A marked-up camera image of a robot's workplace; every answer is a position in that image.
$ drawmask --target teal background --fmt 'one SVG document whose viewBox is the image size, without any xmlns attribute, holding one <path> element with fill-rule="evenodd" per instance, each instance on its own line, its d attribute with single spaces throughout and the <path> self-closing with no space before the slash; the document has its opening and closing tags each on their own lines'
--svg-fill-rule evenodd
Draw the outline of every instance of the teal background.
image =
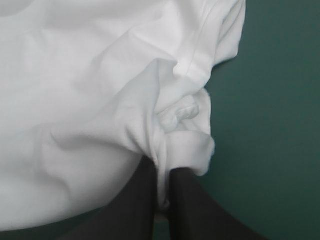
<svg viewBox="0 0 320 240">
<path fill-rule="evenodd" d="M 239 54 L 206 86 L 216 153 L 199 180 L 270 240 L 320 239 L 319 49 L 320 1 L 248 0 Z M 55 239 L 92 214 L 0 240 Z M 154 239 L 169 239 L 168 223 Z"/>
</svg>

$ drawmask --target folded fabric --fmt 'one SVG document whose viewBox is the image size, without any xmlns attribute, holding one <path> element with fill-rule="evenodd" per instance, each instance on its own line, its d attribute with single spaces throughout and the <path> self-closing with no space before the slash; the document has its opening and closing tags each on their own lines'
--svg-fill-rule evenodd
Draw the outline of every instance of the folded fabric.
<svg viewBox="0 0 320 240">
<path fill-rule="evenodd" d="M 105 206 L 141 156 L 208 171 L 204 86 L 235 57 L 245 0 L 2 0 L 0 231 Z"/>
</svg>

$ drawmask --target crumpled fabric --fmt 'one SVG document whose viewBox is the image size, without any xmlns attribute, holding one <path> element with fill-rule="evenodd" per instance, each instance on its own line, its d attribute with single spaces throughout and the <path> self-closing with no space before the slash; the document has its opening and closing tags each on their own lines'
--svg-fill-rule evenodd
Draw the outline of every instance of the crumpled fabric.
<svg viewBox="0 0 320 240">
<path fill-rule="evenodd" d="M 245 0 L 2 0 L 0 231 L 107 205 L 143 155 L 208 171 L 214 65 L 238 53 Z"/>
</svg>

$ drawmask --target white t-shirt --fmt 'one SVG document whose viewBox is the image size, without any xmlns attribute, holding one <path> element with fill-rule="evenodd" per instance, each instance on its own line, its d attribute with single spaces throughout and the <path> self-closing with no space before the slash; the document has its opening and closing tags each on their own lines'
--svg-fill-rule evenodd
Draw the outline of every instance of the white t-shirt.
<svg viewBox="0 0 320 240">
<path fill-rule="evenodd" d="M 235 57 L 245 0 L 2 0 L 0 231 L 107 205 L 140 159 L 207 172 L 204 86 Z"/>
</svg>

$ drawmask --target white fabric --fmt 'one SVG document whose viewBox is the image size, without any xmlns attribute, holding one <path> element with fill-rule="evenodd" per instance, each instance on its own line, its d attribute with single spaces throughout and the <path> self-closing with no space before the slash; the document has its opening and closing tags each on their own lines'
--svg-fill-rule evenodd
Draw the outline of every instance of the white fabric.
<svg viewBox="0 0 320 240">
<path fill-rule="evenodd" d="M 0 231 L 108 204 L 141 156 L 208 170 L 212 67 L 245 0 L 1 0 Z"/>
</svg>

